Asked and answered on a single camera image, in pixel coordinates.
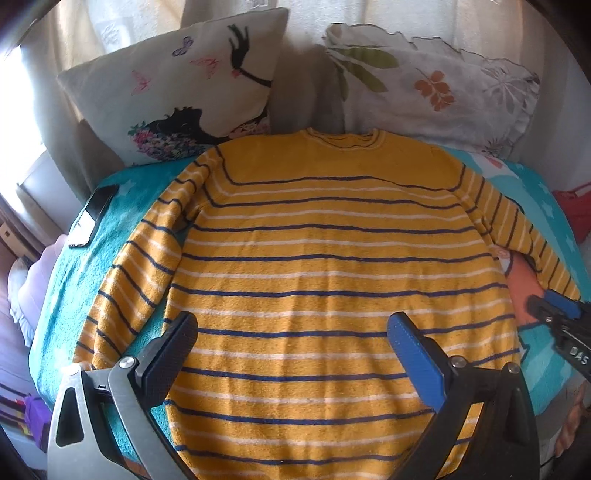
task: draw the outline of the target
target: yellow sweater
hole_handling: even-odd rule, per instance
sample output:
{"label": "yellow sweater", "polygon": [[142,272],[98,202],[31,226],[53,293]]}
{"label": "yellow sweater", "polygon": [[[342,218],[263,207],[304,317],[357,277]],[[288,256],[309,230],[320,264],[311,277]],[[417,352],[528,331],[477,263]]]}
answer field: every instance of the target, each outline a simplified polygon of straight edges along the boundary
{"label": "yellow sweater", "polygon": [[[173,232],[187,225],[181,246]],[[439,148],[380,131],[241,138],[191,163],[147,212],[75,356],[113,365],[170,285],[165,322],[181,310],[199,321],[166,404],[200,478],[387,478],[432,415],[386,339],[392,312],[449,355],[519,361],[493,244],[530,255],[544,288],[579,296],[516,205]]]}

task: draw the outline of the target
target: red object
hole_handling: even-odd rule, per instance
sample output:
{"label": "red object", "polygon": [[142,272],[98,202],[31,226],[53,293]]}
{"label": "red object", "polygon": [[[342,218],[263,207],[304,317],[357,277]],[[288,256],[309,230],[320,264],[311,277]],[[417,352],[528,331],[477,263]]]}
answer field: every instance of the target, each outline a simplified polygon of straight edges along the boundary
{"label": "red object", "polygon": [[591,187],[591,181],[568,192],[560,190],[552,192],[569,220],[578,244],[583,243],[585,237],[591,232],[591,190],[583,195],[578,194],[587,187]]}

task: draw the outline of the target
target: turquoise bedsheet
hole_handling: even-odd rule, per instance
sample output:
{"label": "turquoise bedsheet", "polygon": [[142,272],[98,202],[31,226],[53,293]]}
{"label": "turquoise bedsheet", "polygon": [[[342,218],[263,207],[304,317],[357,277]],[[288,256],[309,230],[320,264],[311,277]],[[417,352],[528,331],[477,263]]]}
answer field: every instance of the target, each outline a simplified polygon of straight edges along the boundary
{"label": "turquoise bedsheet", "polygon": [[[502,162],[488,160],[482,155],[448,151],[521,205],[535,227],[569,266],[583,297],[591,300],[591,282],[570,227],[541,178],[521,165],[511,164],[507,167]],[[53,406],[55,402],[61,369],[72,362],[82,323],[113,258],[146,210],[191,160],[133,167],[104,180],[101,185],[118,183],[120,188],[94,240],[85,248],[64,247],[51,275],[30,354],[31,375],[48,405]],[[137,354],[151,338],[160,334],[163,313],[164,302],[127,353]],[[524,344],[528,351],[523,363],[524,372],[535,410],[541,412],[568,379],[571,369],[558,355],[552,353],[551,338],[544,326],[530,329],[527,334],[530,337],[534,335],[535,341],[530,338]],[[555,391],[547,388],[547,382],[539,382],[541,378],[551,378]],[[152,413],[170,439],[164,407],[156,407]],[[113,412],[110,420],[121,451],[134,458],[133,448]]]}

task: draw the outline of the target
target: butterfly print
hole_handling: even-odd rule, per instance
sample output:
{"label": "butterfly print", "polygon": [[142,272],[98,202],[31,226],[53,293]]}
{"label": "butterfly print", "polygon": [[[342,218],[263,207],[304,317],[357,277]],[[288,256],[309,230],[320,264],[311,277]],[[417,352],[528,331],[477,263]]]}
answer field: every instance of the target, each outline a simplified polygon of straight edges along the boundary
{"label": "butterfly print", "polygon": [[219,60],[212,57],[211,55],[206,55],[201,57],[197,60],[191,60],[191,64],[197,67],[205,67],[205,72],[207,75],[207,79],[209,80],[214,73],[216,73],[217,67],[219,65]]}
{"label": "butterfly print", "polygon": [[134,91],[131,92],[132,95],[137,95],[138,93],[142,93],[150,89],[150,82],[152,81],[151,78],[147,78],[137,70],[132,70],[131,74],[134,76],[135,81],[138,82],[137,86],[134,88]]}
{"label": "butterfly print", "polygon": [[183,46],[180,48],[177,48],[173,52],[173,57],[178,57],[179,55],[185,55],[189,51],[189,48],[191,47],[191,45],[193,45],[193,39],[191,37],[184,37],[183,38]]}

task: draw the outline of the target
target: smartphone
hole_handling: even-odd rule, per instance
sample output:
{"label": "smartphone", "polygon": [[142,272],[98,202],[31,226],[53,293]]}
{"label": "smartphone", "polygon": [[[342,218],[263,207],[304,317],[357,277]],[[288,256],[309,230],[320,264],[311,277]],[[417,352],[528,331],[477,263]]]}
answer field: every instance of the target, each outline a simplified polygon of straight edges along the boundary
{"label": "smartphone", "polygon": [[119,185],[117,184],[107,185],[94,191],[92,197],[86,202],[82,215],[68,235],[68,245],[85,247],[92,241],[103,215],[118,191]]}

